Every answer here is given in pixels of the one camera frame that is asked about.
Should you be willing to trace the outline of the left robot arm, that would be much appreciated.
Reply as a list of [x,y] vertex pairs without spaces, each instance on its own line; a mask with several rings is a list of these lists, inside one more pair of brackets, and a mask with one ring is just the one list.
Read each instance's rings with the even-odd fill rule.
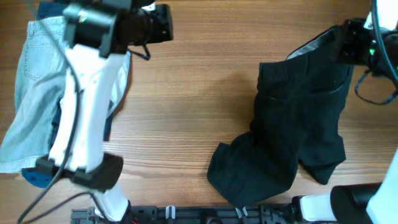
[[136,223],[118,180],[122,157],[103,150],[105,122],[113,85],[129,46],[173,38],[167,4],[154,1],[73,1],[63,11],[62,52],[68,70],[56,140],[36,168],[85,189],[101,223]]

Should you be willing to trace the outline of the black shorts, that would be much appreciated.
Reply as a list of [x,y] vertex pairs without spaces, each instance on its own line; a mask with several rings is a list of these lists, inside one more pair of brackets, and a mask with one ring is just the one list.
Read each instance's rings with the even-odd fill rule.
[[333,26],[285,60],[260,63],[249,131],[220,143],[208,167],[209,183],[231,205],[286,192],[299,166],[325,185],[345,160],[338,122],[353,67],[330,58],[337,33]]

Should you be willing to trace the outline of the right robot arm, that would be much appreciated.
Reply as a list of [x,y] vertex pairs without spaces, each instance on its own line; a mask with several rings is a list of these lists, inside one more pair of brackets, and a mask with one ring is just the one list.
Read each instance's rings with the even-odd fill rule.
[[[366,17],[370,1],[301,1],[294,17],[303,22],[302,37],[349,17]],[[397,103],[376,106],[360,100],[350,86],[339,122],[346,160],[334,171],[328,185],[320,185],[299,169],[292,188],[277,198],[286,202],[297,195],[329,193],[337,185],[368,184],[397,178]]]

